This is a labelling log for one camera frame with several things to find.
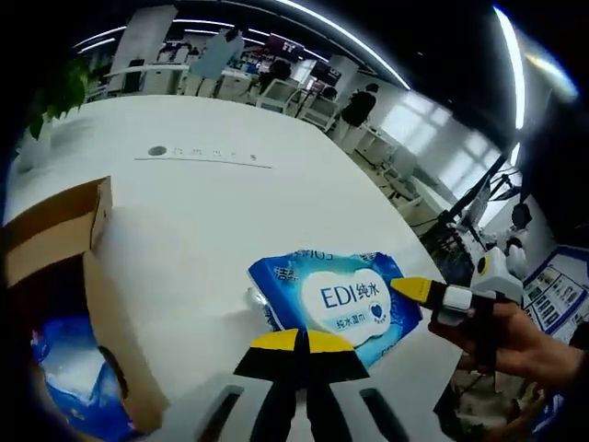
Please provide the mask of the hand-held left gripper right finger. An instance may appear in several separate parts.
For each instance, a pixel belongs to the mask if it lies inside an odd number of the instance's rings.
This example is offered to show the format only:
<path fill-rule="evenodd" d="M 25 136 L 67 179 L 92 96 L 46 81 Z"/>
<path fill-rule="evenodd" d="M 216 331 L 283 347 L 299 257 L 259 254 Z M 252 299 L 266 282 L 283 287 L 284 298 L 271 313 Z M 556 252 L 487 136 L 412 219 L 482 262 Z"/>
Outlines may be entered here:
<path fill-rule="evenodd" d="M 316 441 L 407 441 L 407 431 L 353 346 L 308 330 L 306 415 Z"/>

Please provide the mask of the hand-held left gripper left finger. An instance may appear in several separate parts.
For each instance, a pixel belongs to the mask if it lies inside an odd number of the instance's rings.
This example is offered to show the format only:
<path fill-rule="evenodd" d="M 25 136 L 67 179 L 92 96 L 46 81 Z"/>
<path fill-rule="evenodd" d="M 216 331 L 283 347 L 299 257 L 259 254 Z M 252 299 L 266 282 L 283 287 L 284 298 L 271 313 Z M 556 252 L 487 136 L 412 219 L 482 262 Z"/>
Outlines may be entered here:
<path fill-rule="evenodd" d="M 296 411 L 300 331 L 253 340 L 234 372 L 217 378 L 195 441 L 284 441 Z"/>

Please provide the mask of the person's right hand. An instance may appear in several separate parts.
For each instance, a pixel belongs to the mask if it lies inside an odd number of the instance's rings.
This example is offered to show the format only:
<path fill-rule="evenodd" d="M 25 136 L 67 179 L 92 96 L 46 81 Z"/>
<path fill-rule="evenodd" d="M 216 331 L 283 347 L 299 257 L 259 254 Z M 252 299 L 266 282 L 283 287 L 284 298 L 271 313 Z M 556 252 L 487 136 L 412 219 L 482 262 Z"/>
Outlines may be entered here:
<path fill-rule="evenodd" d="M 494 305 L 495 369 L 548 388 L 588 388 L 588 353 L 542 332 L 514 303 Z"/>

